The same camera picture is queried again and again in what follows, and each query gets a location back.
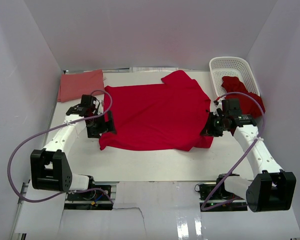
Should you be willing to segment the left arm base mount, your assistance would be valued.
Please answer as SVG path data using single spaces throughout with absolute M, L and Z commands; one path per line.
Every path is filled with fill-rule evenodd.
M 116 198 L 116 184 L 102 183 L 92 184 L 92 188 L 100 188 L 114 202 Z M 85 193 L 70 193 L 66 195 L 65 210 L 81 210 L 81 211 L 111 211 L 113 204 L 108 197 L 100 190 L 93 190 Z

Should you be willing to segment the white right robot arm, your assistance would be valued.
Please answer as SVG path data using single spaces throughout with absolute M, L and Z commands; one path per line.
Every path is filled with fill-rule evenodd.
M 240 144 L 243 155 L 226 174 L 220 175 L 204 203 L 216 192 L 223 200 L 233 194 L 244 199 L 248 208 L 255 213 L 289 210 L 297 179 L 291 171 L 283 170 L 272 157 L 253 117 L 241 114 L 238 110 L 224 113 L 219 108 L 216 113 L 210 112 L 202 135 L 221 137 L 225 131 L 231 132 Z M 250 164 L 253 181 L 233 173 L 244 159 Z

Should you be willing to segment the bright red t shirt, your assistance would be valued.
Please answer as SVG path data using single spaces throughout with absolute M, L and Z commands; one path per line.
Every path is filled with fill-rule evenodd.
M 211 100 L 183 70 L 159 84 L 106 86 L 104 107 L 110 108 L 116 132 L 101 135 L 101 150 L 130 151 L 209 149 L 213 137 L 202 136 Z

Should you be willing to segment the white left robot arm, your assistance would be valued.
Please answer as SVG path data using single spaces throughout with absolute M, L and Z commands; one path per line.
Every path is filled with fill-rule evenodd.
M 71 171 L 67 154 L 76 139 L 86 130 L 87 137 L 99 139 L 103 133 L 115 133 L 112 112 L 98 114 L 94 106 L 73 106 L 65 114 L 62 127 L 43 149 L 30 155 L 31 182 L 34 189 L 56 192 L 78 191 L 89 200 L 95 196 L 96 187 L 88 175 Z

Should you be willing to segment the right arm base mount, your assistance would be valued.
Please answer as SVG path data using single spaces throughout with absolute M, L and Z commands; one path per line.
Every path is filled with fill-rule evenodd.
M 202 206 L 202 203 L 206 200 L 207 196 L 215 187 L 216 182 L 199 182 L 194 186 L 194 191 L 199 194 L 199 204 Z M 228 200 L 232 202 L 227 202 L 221 206 L 214 207 L 208 212 L 242 212 L 248 210 L 247 202 L 233 193 L 225 192 L 222 190 L 216 191 L 209 201 L 205 204 L 204 208 L 213 207 L 219 203 L 223 203 Z

